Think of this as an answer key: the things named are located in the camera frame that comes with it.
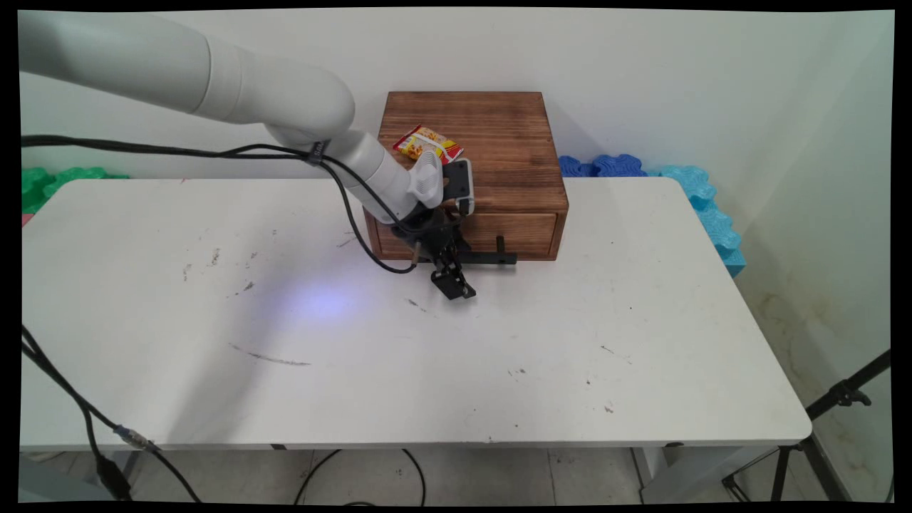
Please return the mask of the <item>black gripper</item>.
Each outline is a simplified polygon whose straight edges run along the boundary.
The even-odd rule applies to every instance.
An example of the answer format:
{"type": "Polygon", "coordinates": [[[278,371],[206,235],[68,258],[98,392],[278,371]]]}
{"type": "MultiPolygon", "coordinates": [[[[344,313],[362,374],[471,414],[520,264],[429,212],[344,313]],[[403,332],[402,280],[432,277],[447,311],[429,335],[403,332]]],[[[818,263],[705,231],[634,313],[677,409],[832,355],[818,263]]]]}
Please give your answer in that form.
{"type": "Polygon", "coordinates": [[[460,227],[463,220],[462,215],[446,209],[424,209],[409,214],[398,225],[398,239],[410,248],[413,261],[434,263],[430,281],[449,300],[476,296],[462,271],[462,266],[475,262],[460,227]],[[450,261],[440,260],[446,254],[450,261]]]}

